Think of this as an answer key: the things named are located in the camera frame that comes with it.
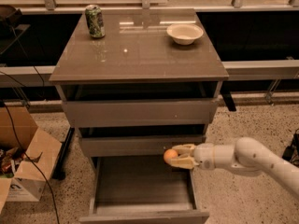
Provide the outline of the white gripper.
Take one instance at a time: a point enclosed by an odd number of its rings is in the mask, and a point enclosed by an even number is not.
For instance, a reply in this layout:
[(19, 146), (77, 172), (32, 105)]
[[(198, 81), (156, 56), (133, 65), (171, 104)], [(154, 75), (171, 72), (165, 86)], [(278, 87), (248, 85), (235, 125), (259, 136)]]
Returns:
[(180, 155), (170, 160), (170, 165), (173, 167), (191, 170), (199, 165), (203, 170), (215, 169), (213, 144), (204, 143), (199, 146), (183, 144), (173, 146), (173, 149)]

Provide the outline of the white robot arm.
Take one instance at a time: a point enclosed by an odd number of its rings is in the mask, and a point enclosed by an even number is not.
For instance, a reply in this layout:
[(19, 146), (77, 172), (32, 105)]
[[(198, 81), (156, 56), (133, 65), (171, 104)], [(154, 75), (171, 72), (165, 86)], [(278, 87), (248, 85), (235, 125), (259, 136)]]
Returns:
[(271, 176), (281, 187), (299, 198), (299, 168), (284, 161), (261, 142), (242, 137), (233, 145), (184, 144), (172, 147), (175, 158), (166, 162), (182, 169), (223, 169), (235, 175), (256, 176), (261, 172)]

